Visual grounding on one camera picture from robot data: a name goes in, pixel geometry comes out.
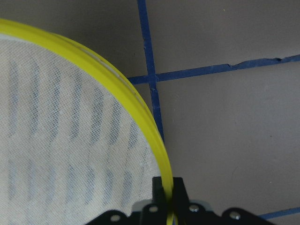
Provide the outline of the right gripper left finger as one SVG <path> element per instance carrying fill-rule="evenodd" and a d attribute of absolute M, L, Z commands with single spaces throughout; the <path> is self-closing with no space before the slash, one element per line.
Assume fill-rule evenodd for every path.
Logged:
<path fill-rule="evenodd" d="M 88 222 L 89 225 L 166 225 L 167 200 L 161 177 L 152 178 L 152 198 L 134 203 L 129 216 L 109 210 Z"/>

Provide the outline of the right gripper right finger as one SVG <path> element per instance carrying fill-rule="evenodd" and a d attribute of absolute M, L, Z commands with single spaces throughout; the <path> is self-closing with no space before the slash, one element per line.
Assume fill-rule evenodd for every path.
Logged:
<path fill-rule="evenodd" d="M 241 208 L 229 208 L 221 216 L 205 208 L 203 203 L 191 201 L 182 178 L 173 179 L 173 210 L 179 225 L 271 225 Z"/>

